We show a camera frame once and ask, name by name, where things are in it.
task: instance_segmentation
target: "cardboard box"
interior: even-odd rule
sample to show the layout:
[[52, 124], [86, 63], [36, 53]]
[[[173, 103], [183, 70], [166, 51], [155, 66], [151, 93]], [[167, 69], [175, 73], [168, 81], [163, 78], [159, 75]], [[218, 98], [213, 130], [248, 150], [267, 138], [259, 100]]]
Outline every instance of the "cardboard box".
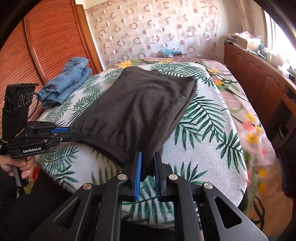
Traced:
[[257, 53], [258, 45], [254, 44], [254, 43], [251, 43], [251, 42], [248, 42], [246, 39], [243, 39], [240, 36], [237, 36], [236, 44], [243, 47], [244, 49], [251, 50], [251, 51]]

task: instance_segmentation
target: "hand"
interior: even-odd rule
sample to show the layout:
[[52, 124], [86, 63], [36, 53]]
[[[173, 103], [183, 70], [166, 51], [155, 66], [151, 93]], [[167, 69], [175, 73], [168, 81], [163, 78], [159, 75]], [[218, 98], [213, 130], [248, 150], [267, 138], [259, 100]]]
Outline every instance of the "hand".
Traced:
[[0, 167], [7, 172], [9, 176], [14, 176], [12, 166], [19, 167], [22, 171], [22, 179], [30, 179], [35, 168], [35, 156], [28, 156], [24, 159], [12, 159], [9, 154], [0, 156]]

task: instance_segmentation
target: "silver bolt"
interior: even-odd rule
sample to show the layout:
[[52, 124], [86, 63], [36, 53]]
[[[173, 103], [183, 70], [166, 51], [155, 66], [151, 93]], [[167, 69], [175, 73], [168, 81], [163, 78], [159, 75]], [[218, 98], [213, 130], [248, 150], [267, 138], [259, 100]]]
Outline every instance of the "silver bolt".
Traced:
[[85, 184], [83, 184], [82, 188], [83, 188], [84, 190], [89, 190], [89, 189], [91, 189], [91, 183], [85, 183]]
[[205, 189], [212, 189], [213, 188], [213, 184], [212, 183], [205, 183], [204, 184]]
[[117, 178], [118, 178], [119, 180], [125, 180], [125, 179], [126, 179], [126, 175], [125, 175], [125, 174], [119, 174], [119, 175], [117, 176]]
[[171, 174], [168, 176], [169, 179], [171, 180], [177, 180], [178, 179], [178, 176], [176, 174]]

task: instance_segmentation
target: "bedspread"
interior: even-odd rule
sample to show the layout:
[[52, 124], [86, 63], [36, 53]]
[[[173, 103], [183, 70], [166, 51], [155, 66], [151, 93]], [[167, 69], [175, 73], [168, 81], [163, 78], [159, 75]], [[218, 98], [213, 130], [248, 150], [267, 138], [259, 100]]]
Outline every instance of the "bedspread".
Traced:
[[279, 236], [292, 217], [293, 201], [281, 187], [275, 151], [247, 97], [221, 63], [197, 58], [143, 58], [124, 61], [109, 69], [151, 63], [191, 62], [203, 65], [220, 91], [235, 123], [247, 165], [247, 208], [244, 213], [268, 236]]
[[[196, 63], [155, 63], [140, 66], [163, 74], [195, 76], [197, 92], [184, 116], [163, 147], [164, 163], [175, 174], [191, 183], [212, 182], [236, 206], [247, 187], [247, 169], [236, 127], [215, 82], [205, 67]], [[107, 70], [90, 76], [61, 106], [48, 109], [40, 121], [69, 126], [106, 91], [122, 69]], [[91, 147], [62, 143], [37, 157], [39, 165], [58, 183], [71, 191], [85, 182], [101, 184], [120, 173], [120, 168]], [[140, 199], [123, 203], [124, 219], [173, 227], [172, 203], [159, 203], [154, 178], [141, 183]]]

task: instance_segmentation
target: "folded dark clothing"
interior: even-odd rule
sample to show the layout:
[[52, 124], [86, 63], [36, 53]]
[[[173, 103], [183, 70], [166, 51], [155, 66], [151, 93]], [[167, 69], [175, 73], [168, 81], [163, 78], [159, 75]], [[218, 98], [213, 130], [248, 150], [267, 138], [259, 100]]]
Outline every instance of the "folded dark clothing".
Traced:
[[153, 156], [174, 131], [197, 89], [195, 77], [125, 68], [116, 83], [73, 123], [82, 142], [123, 167], [142, 152], [142, 177], [154, 175]]

